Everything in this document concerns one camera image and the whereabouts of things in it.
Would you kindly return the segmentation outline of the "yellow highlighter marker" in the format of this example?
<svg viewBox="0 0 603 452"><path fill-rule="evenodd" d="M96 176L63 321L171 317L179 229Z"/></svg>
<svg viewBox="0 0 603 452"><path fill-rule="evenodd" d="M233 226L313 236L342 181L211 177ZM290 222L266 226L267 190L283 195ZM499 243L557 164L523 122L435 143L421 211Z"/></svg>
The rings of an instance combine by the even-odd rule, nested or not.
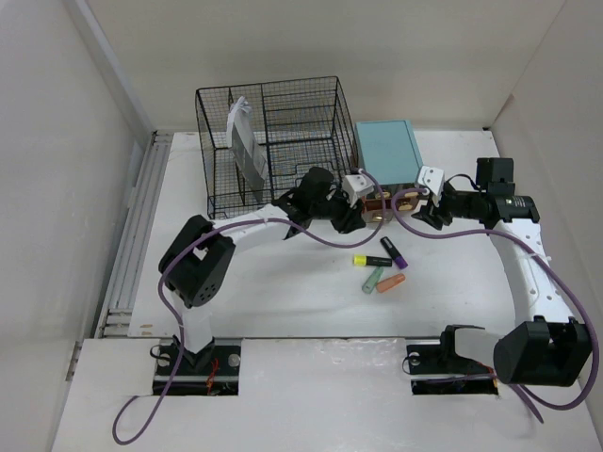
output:
<svg viewBox="0 0 603 452"><path fill-rule="evenodd" d="M393 265L393 260L387 257L354 254L352 263L355 266L391 267Z"/></svg>

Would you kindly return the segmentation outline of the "purple highlighter marker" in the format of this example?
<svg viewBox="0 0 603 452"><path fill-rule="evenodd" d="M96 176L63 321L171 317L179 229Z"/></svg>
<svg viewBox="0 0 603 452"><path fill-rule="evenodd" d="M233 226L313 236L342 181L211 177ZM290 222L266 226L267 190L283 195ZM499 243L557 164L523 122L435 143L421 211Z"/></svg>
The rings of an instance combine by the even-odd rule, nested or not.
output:
<svg viewBox="0 0 603 452"><path fill-rule="evenodd" d="M386 236L380 239L380 243L382 244L384 250L387 252L388 256L392 259L393 263L400 269L403 270L408 267L408 263L403 258L399 250L393 244L393 242Z"/></svg>

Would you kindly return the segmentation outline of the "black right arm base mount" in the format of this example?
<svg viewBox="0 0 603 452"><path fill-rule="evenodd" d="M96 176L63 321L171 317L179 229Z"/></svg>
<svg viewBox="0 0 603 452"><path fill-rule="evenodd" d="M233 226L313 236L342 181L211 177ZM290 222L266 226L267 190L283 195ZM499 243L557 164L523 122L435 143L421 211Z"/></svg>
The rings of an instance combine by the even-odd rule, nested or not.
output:
<svg viewBox="0 0 603 452"><path fill-rule="evenodd" d="M414 396L497 396L494 371L473 360L444 351L439 343L406 346L405 372Z"/></svg>

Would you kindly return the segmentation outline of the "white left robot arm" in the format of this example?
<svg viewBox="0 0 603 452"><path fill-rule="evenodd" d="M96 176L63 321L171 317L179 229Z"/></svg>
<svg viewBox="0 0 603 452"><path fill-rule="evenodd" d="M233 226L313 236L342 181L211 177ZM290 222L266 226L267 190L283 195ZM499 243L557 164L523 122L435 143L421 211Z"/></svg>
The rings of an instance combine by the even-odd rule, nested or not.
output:
<svg viewBox="0 0 603 452"><path fill-rule="evenodd" d="M329 220L340 234L363 229L362 199L375 185L362 169L338 183L326 169L312 167L298 186L250 214L215 222L191 217L158 266L157 292L178 326L171 346L174 365L193 374L210 365L213 335L205 306L218 294L236 254L298 234L335 248L335 243L309 233L312 221Z"/></svg>

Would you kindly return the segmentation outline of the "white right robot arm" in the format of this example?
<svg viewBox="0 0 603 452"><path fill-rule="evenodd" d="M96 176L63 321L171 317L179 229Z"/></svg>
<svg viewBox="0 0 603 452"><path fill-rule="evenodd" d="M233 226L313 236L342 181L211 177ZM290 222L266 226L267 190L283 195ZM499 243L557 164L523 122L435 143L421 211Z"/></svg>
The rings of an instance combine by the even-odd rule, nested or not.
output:
<svg viewBox="0 0 603 452"><path fill-rule="evenodd" d="M417 183L428 202L415 213L436 230L456 218L481 224L503 264L513 297L515 327L501 335L477 327L454 327L452 338L438 345L436 359L449 371L469 360L493 368L504 383L567 387L585 364L589 380L598 374L599 347L585 313L573 316L567 286L554 275L541 237L540 216L532 198L515 192L513 160L477 161L474 188L462 191L440 169L424 166Z"/></svg>

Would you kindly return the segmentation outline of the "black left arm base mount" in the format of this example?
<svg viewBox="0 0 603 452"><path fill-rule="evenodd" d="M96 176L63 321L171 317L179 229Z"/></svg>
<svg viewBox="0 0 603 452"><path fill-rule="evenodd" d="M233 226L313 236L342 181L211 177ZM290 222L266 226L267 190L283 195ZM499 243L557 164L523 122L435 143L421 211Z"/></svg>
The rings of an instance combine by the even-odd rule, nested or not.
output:
<svg viewBox="0 0 603 452"><path fill-rule="evenodd" d="M151 347L150 356L155 360L152 384L155 396L160 396L168 383L178 351L175 336ZM167 395L237 396L241 361L241 340L214 339L197 354L185 351Z"/></svg>

